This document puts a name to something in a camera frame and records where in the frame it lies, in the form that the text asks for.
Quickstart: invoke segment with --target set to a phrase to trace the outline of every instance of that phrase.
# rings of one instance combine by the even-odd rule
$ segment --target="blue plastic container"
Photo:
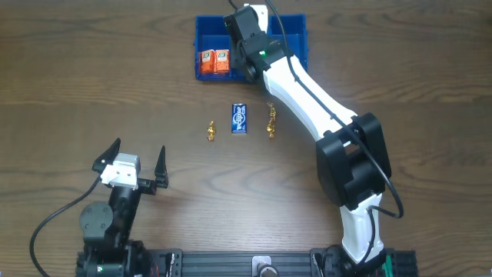
[[[209,49],[231,50],[231,37],[222,21],[222,15],[198,15],[194,34],[194,72],[200,81],[246,81],[240,70],[231,68],[229,74],[200,74],[200,52]],[[308,70],[308,32],[306,15],[281,15],[289,47]],[[273,38],[284,40],[275,16],[270,15],[267,33]]]

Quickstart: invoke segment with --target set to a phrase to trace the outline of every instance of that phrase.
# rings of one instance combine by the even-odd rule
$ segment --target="cable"
[[[232,8],[234,8],[236,11],[238,10],[238,7],[235,3],[232,2],[232,0],[229,0],[229,4],[231,4]]]
[[[403,217],[403,214],[404,214],[404,209],[403,209],[403,203],[401,202],[401,199],[400,199],[400,195],[398,194],[396,188],[393,186],[393,183],[390,181],[390,179],[386,176],[386,174],[384,173],[383,169],[379,166],[379,164],[376,162],[376,160],[374,159],[373,155],[369,152],[369,149],[367,148],[367,146],[361,141],[361,139],[355,134],[355,132],[353,132],[344,122],[342,122],[338,117],[337,115],[335,115],[302,81],[301,79],[299,78],[299,76],[297,76],[295,74],[295,71],[294,71],[294,67],[292,67],[292,62],[291,62],[291,57],[290,55],[288,54],[288,41],[287,41],[287,35],[285,34],[285,30],[284,30],[284,25],[282,24],[282,20],[280,19],[280,15],[278,14],[277,12],[277,9],[274,7],[274,5],[271,3],[271,0],[265,0],[268,4],[268,6],[270,6],[271,10],[274,12],[275,14],[275,17],[277,18],[278,20],[278,24],[280,25],[280,29],[282,31],[282,35],[284,37],[284,51],[285,51],[285,55],[287,56],[287,63],[289,65],[289,69],[291,70],[291,73],[292,75],[294,76],[294,81],[299,83],[299,85],[312,97],[314,98],[314,100],[316,100],[316,102],[330,115],[330,117],[332,119],[334,119],[341,127],[343,130],[345,130],[345,132],[347,134],[349,134],[349,136],[351,137],[351,140],[353,142],[355,142],[355,144],[359,145],[359,147],[361,148],[362,152],[364,152],[364,154],[367,156],[367,159],[369,160],[369,162],[376,168],[377,172],[379,173],[379,175],[381,176],[381,178],[384,180],[384,182],[386,183],[387,187],[390,189],[390,192],[394,198],[394,201],[396,202],[397,204],[397,207],[398,207],[398,213],[395,214],[394,212],[390,212],[386,209],[383,209],[383,208],[380,208],[380,207],[377,207],[377,206],[374,206],[374,205],[371,205],[369,207],[367,207],[367,212],[369,213],[369,218],[371,219],[371,227],[372,227],[372,236],[371,236],[371,240],[369,242],[369,248],[365,254],[365,256],[362,258],[362,260],[359,262],[359,264],[362,264],[365,262],[365,260],[367,259],[367,257],[369,256],[373,246],[374,246],[374,237],[375,237],[375,233],[376,233],[376,227],[375,227],[375,223],[374,223],[374,217],[372,215],[372,210],[375,209],[379,212],[382,212],[384,213],[385,215],[389,215],[391,217],[394,217],[396,219],[400,219],[401,217]]]
[[[45,227],[46,223],[48,223],[50,220],[52,220],[55,216],[57,216],[57,215],[61,214],[62,212],[68,210],[73,205],[79,203],[82,199],[84,199],[85,197],[87,197],[87,195],[89,195],[95,189],[96,185],[98,185],[98,183],[99,183],[100,180],[101,180],[101,176],[98,176],[96,178],[96,180],[94,181],[94,184],[91,185],[91,187],[89,188],[89,190],[87,192],[85,192],[83,195],[81,195],[76,200],[74,200],[74,201],[68,203],[67,205],[61,207],[58,211],[53,212],[52,214],[50,214],[50,216],[48,216],[45,220],[43,220],[43,222],[41,222],[38,225],[38,227],[36,228],[36,230],[34,230],[34,232],[32,233],[31,241],[29,243],[29,254],[31,254],[32,263],[38,269],[39,273],[41,273],[42,276],[49,277],[48,273],[46,273],[46,271],[39,265],[39,262],[36,259],[36,254],[34,252],[34,241],[36,240],[36,237],[38,236],[39,231],[41,231],[41,229],[43,227]]]

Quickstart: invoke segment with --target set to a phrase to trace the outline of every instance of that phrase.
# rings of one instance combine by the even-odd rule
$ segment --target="wooden table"
[[[307,16],[309,72],[341,104],[382,122],[401,220],[381,216],[387,247],[415,249],[421,275],[492,266],[492,2],[277,1]],[[117,137],[153,178],[161,145],[171,186],[143,196],[134,239],[149,248],[308,250],[340,243],[338,207],[316,176],[314,141],[258,87],[194,78],[194,17],[225,0],[0,2],[0,271],[36,276],[32,231],[82,194]],[[249,133],[230,132],[248,104]],[[216,121],[208,142],[209,120]],[[36,253],[74,274],[78,217],[100,185],[42,229]],[[382,206],[394,209],[387,192]]]

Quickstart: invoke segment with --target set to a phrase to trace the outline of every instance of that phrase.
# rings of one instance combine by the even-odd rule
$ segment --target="wooden tabletop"
[[[342,105],[383,125],[405,216],[381,216],[385,246],[417,251],[421,275],[492,267],[492,2],[277,1],[304,13],[309,73]],[[35,227],[88,189],[117,137],[169,189],[142,197],[131,233],[150,249],[309,250],[341,242],[338,207],[316,175],[314,141],[254,85],[194,77],[194,17],[226,0],[0,1],[0,272],[37,276]],[[267,101],[278,110],[268,140]],[[233,136],[231,104],[248,104]],[[215,142],[206,139],[215,120]],[[79,215],[100,185],[40,232],[53,276],[74,275]],[[382,206],[395,209],[389,192]]]

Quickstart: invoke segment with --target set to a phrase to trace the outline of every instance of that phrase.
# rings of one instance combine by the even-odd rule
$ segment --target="orange candy package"
[[[229,73],[229,50],[216,50],[215,73]]]
[[[201,74],[213,74],[215,73],[215,51],[207,50],[201,53]]]

